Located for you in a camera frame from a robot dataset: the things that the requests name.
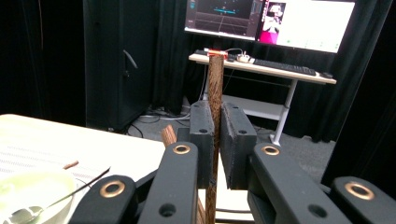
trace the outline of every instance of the white table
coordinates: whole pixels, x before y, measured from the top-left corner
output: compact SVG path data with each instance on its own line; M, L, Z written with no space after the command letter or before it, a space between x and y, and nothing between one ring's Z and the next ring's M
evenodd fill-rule
M209 57L201 54L192 54L190 55L189 60L197 63L209 64ZM251 63L240 63L238 61L230 63L226 60L224 61L224 67L235 70L246 71L249 73L257 73L260 75L283 77L291 80L289 93L285 101L285 104L283 105L276 105L266 102L255 101L255 100L242 99L239 97L228 96L228 95L222 96L223 101L230 102L242 107L247 115L251 115L259 118L278 120L276 132L275 134L271 135L271 141L272 143L279 146L280 146L279 138L283 132L283 127L285 126L286 118L288 117L289 114L290 104L293 98L294 91L297 86L297 82L305 81L305 82L312 82L317 84L336 83L335 79L321 77L318 72L315 76L308 76L308 75L302 75L289 71L279 70L275 68L259 66ZM205 94L207 94L207 85L205 86Z
M29 169L29 165L63 167L79 161L71 168L74 175L85 175L91 180L111 166L108 175L127 175L134 181L156 170L161 162L163 142L107 133L42 119L17 115L0 116L0 153L14 153L13 157L0 157L0 177L7 170ZM40 161L26 161L18 154ZM205 205L205 191L199 190ZM219 165L217 207L248 210L245 190L227 190L223 168ZM217 218L252 220L252 215L216 213Z

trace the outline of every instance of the wooden dowel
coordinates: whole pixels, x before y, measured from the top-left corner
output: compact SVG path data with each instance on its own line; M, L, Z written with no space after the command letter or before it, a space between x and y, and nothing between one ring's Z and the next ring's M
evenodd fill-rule
M168 124L163 131L161 132L161 137L163 139L163 144L167 147L176 142L177 137L175 135L175 131L172 125ZM205 209L201 203L201 200L198 198L197 204L197 223L205 224Z
M216 220L216 198L218 182L218 165L219 165L219 135L221 123L221 96L222 96L222 79L224 71L224 58L221 55L209 57L209 88L208 99L209 107L212 113L212 119L215 126L214 152L213 152L213 173L210 179L209 187L205 196L205 223L213 224Z

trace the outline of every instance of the monitor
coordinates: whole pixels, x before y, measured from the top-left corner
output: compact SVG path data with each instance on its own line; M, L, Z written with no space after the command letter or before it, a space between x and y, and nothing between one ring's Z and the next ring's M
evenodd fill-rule
M336 53L355 3L188 0L185 31Z

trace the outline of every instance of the mouse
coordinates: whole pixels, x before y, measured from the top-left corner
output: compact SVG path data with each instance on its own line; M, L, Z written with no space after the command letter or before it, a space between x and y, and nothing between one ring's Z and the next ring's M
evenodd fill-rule
M332 74L324 72L324 73L320 73L321 77L325 77L325 78L332 78Z

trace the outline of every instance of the desk leg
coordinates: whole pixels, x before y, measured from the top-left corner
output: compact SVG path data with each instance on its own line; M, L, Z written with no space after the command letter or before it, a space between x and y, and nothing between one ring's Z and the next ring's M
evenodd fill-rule
M288 117L288 114L289 114L291 99L293 98L293 94L294 94L294 91L296 90L296 86L297 86L297 79L293 79L291 81L291 85L289 88L288 97L286 98L285 105L283 106L283 109L282 109L282 112L280 115L280 120L276 127L275 135L273 135L273 134L270 135L271 142L278 146L280 146L279 138L283 132L283 127L285 126L286 118Z

